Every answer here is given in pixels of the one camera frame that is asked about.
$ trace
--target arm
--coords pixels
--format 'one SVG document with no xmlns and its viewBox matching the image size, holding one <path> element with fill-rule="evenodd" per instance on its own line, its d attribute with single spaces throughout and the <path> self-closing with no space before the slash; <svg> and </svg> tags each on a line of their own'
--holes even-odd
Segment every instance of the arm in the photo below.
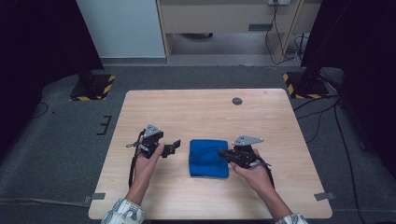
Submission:
<svg viewBox="0 0 396 224">
<path fill-rule="evenodd" d="M 154 173 L 155 165 L 163 154 L 164 144 L 160 144 L 153 155 L 147 159 L 138 154 L 134 166 L 134 182 L 129 188 L 124 199 L 119 199 L 102 219 L 102 223 L 142 223 L 146 217 L 146 212 L 140 207 L 143 198 L 149 188 L 149 181 Z"/>
<path fill-rule="evenodd" d="M 257 149 L 254 149 L 254 152 L 259 155 L 259 151 Z M 276 223 L 289 223 L 287 221 L 289 217 L 300 217 L 304 222 L 297 223 L 307 223 L 303 217 L 300 215 L 294 215 L 290 211 L 288 206 L 271 185 L 270 178 L 262 165 L 256 165 L 249 169 L 244 169 L 233 162 L 230 162 L 230 164 L 235 172 L 244 177 L 247 183 L 257 192 L 259 197 L 267 205 L 268 210 Z"/>
</svg>

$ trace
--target patterned sleeve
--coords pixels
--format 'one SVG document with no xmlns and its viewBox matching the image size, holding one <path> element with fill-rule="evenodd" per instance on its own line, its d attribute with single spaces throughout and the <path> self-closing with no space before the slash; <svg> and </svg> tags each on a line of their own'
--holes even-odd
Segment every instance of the patterned sleeve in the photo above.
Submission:
<svg viewBox="0 0 396 224">
<path fill-rule="evenodd" d="M 102 219 L 102 224 L 141 224 L 146 212 L 137 204 L 119 199 Z"/>
<path fill-rule="evenodd" d="M 308 224 L 308 221 L 300 214 L 291 214 L 280 219 L 276 224 Z"/>
</svg>

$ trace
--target gray carpet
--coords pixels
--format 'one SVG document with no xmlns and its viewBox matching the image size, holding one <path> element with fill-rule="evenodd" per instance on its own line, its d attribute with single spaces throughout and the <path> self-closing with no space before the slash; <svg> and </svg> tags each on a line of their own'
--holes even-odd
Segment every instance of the gray carpet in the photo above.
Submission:
<svg viewBox="0 0 396 224">
<path fill-rule="evenodd" d="M 69 94 L 78 77 L 48 85 L 33 119 L 0 167 L 0 198 L 46 199 L 73 205 L 0 203 L 1 223 L 97 223 L 88 218 L 85 196 L 94 193 L 124 96 L 129 90 L 165 89 L 286 89 L 282 74 L 291 67 L 258 66 L 136 66 L 107 67 L 116 79 L 102 101 L 72 102 Z M 317 100 L 296 111 L 296 117 L 323 110 L 337 100 Z M 290 99 L 294 108 L 308 100 Z M 362 151 L 346 111 L 337 107 L 354 170 L 356 192 L 366 223 L 396 221 L 396 180 L 374 152 Z M 101 123 L 112 116 L 106 135 Z M 326 191 L 333 192 L 333 216 L 310 223 L 361 223 L 354 202 L 351 174 L 334 112 L 299 123 Z M 235 222 L 223 223 L 259 223 Z"/>
</svg>

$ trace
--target yellow and black hazard tape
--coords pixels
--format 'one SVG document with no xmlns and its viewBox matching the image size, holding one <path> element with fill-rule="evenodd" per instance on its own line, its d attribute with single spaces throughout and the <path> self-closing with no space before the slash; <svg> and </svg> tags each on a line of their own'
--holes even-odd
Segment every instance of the yellow and black hazard tape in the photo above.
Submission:
<svg viewBox="0 0 396 224">
<path fill-rule="evenodd" d="M 297 94 L 294 92 L 293 85 L 290 82 L 289 75 L 283 74 L 283 80 L 288 88 L 289 95 L 292 99 L 318 99 L 323 97 L 328 97 L 328 94 Z"/>
<path fill-rule="evenodd" d="M 101 95 L 96 95 L 96 96 L 85 96 L 85 95 L 80 95 L 76 97 L 71 97 L 71 101 L 90 101 L 90 100 L 103 100 L 107 97 L 108 92 L 111 89 L 111 85 L 113 84 L 113 80 L 116 78 L 116 76 L 110 76 L 108 78 L 107 85 L 105 89 L 103 90 L 103 93 Z"/>
</svg>

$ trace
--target cable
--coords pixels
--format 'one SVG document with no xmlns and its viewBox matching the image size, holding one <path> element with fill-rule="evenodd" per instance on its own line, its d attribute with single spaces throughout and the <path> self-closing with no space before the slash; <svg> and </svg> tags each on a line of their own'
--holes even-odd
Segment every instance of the cable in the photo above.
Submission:
<svg viewBox="0 0 396 224">
<path fill-rule="evenodd" d="M 47 111 L 49 111 L 49 108 L 50 108 L 50 107 L 49 107 L 46 103 L 40 103 L 39 105 L 44 105 L 44 106 L 46 107 L 46 110 L 45 110 L 43 113 L 41 113 L 40 115 L 31 117 L 30 119 L 37 119 L 37 118 L 40 118 L 41 116 L 45 115 L 45 114 L 47 113 Z"/>
<path fill-rule="evenodd" d="M 305 141 L 306 143 L 310 143 L 310 142 L 314 141 L 315 138 L 317 138 L 318 133 L 319 133 L 320 120 L 321 120 L 321 117 L 322 117 L 323 113 L 324 113 L 324 111 L 322 111 L 322 112 L 320 113 L 320 116 L 319 116 L 319 119 L 318 119 L 317 131 L 315 132 L 314 136 L 313 136 L 311 139 L 309 139 L 308 141 Z"/>
<path fill-rule="evenodd" d="M 282 64 L 282 63 L 284 63 L 284 62 L 286 62 L 286 61 L 292 60 L 292 59 L 294 59 L 294 57 L 288 58 L 288 57 L 286 57 L 286 55 L 283 53 L 284 50 L 283 50 L 283 46 L 282 46 L 282 40 L 281 40 L 281 38 L 280 38 L 280 34 L 279 34 L 279 31 L 277 30 L 277 26 L 276 26 L 276 13 L 277 13 L 277 0 L 274 1 L 274 17 L 272 18 L 270 27 L 275 26 L 275 28 L 276 28 L 277 37 L 278 37 L 278 39 L 279 39 L 280 48 L 281 48 L 281 51 L 282 51 L 281 53 L 282 53 L 283 57 L 285 58 L 285 60 L 282 61 L 282 62 L 280 62 L 280 63 L 276 63 L 276 62 L 274 61 L 274 59 L 273 59 L 273 57 L 272 57 L 272 54 L 271 54 L 270 47 L 268 46 L 268 32 L 269 32 L 269 30 L 267 30 L 267 32 L 265 33 L 265 45 L 266 45 L 266 47 L 267 47 L 267 49 L 268 49 L 268 52 L 269 52 L 269 54 L 270 54 L 271 61 L 273 62 L 273 64 L 278 65 L 278 64 Z"/>
<path fill-rule="evenodd" d="M 301 38 L 300 45 L 298 45 L 297 41 L 296 41 L 298 38 Z M 301 67 L 301 62 L 303 61 L 303 58 L 301 57 L 301 55 L 304 54 L 303 41 L 304 41 L 305 38 L 308 39 L 307 36 L 304 36 L 304 33 L 302 35 L 300 35 L 300 36 L 295 36 L 294 37 L 294 45 L 297 47 L 297 49 L 295 50 L 295 54 L 294 54 L 294 63 L 297 66 L 299 66 L 299 67 Z"/>
<path fill-rule="evenodd" d="M 329 96 L 327 96 L 327 97 L 321 97 L 321 98 L 312 99 L 312 100 L 310 100 L 310 101 L 308 101 L 308 102 L 303 103 L 302 105 L 297 106 L 295 109 L 293 109 L 293 111 L 296 111 L 296 110 L 300 109 L 301 107 L 303 107 L 303 106 L 305 106 L 305 105 L 311 104 L 312 102 L 314 102 L 314 101 L 316 101 L 316 100 L 328 99 L 328 98 L 337 97 L 337 96 L 338 96 L 338 95 L 329 95 Z"/>
<path fill-rule="evenodd" d="M 344 137 L 343 131 L 341 129 L 340 121 L 339 121 L 338 116 L 337 116 L 337 106 L 336 105 L 334 107 L 334 115 L 335 115 L 335 121 L 337 122 L 338 131 L 340 132 L 341 138 L 343 140 L 344 149 L 346 150 L 346 157 L 347 157 L 347 161 L 348 161 L 348 164 L 349 164 L 350 177 L 352 179 L 353 197 L 354 197 L 354 201 L 355 201 L 355 204 L 356 204 L 356 209 L 358 210 L 358 214 L 359 214 L 359 218 L 361 219 L 361 223 L 364 224 L 365 221 L 364 221 L 364 218 L 363 218 L 363 216 L 361 214 L 361 209 L 359 207 L 359 202 L 358 202 L 358 195 L 357 195 L 357 192 L 356 192 L 355 176 L 353 175 L 352 162 L 351 162 L 351 159 L 350 159 L 350 156 L 349 156 L 349 151 L 347 149 L 346 139 Z"/>
<path fill-rule="evenodd" d="M 304 118 L 307 118 L 307 117 L 309 117 L 309 116 L 312 116 L 312 115 L 315 115 L 315 114 L 320 113 L 320 116 L 319 116 L 319 119 L 318 119 L 317 130 L 316 130 L 314 136 L 313 136 L 310 140 L 305 141 L 306 143 L 312 142 L 312 141 L 315 140 L 315 138 L 318 136 L 319 127 L 320 127 L 320 120 L 321 120 L 321 117 L 322 117 L 323 113 L 326 112 L 326 111 L 328 111 L 328 110 L 330 110 L 330 109 L 332 109 L 334 106 L 336 106 L 336 105 L 338 104 L 338 102 L 340 102 L 340 100 L 341 100 L 341 99 L 338 99 L 333 105 L 331 105 L 330 107 L 328 107 L 328 108 L 326 108 L 326 109 L 324 109 L 324 110 L 320 110 L 320 111 L 318 111 L 318 112 L 314 112 L 314 113 L 311 113 L 311 114 L 302 116 L 302 117 L 300 117 L 300 118 L 297 118 L 297 119 L 304 119 Z"/>
<path fill-rule="evenodd" d="M 140 132 L 140 134 L 139 134 L 139 136 L 137 137 L 137 140 L 136 140 L 136 143 L 140 143 L 141 141 L 142 141 L 142 136 L 145 134 L 145 130 L 146 129 L 144 129 L 142 132 Z M 138 151 L 138 148 L 139 148 L 139 145 L 137 144 L 137 145 L 135 145 L 135 148 L 134 148 L 134 156 L 132 157 L 132 161 L 131 161 L 131 169 L 130 169 L 130 171 L 129 171 L 129 179 L 128 179 L 128 186 L 129 186 L 129 188 L 132 186 L 132 184 L 133 184 L 133 182 L 134 182 L 134 166 L 136 165 L 136 160 L 137 160 L 137 157 L 140 155 L 140 153 L 141 153 L 141 151 L 139 150 L 139 152 L 137 152 Z"/>
<path fill-rule="evenodd" d="M 41 204 L 52 204 L 52 205 L 65 205 L 65 206 L 75 206 L 75 207 L 90 207 L 86 203 L 69 203 L 60 202 L 47 199 L 33 199 L 33 198 L 17 198 L 17 199 L 0 199 L 0 203 L 41 203 Z"/>
</svg>

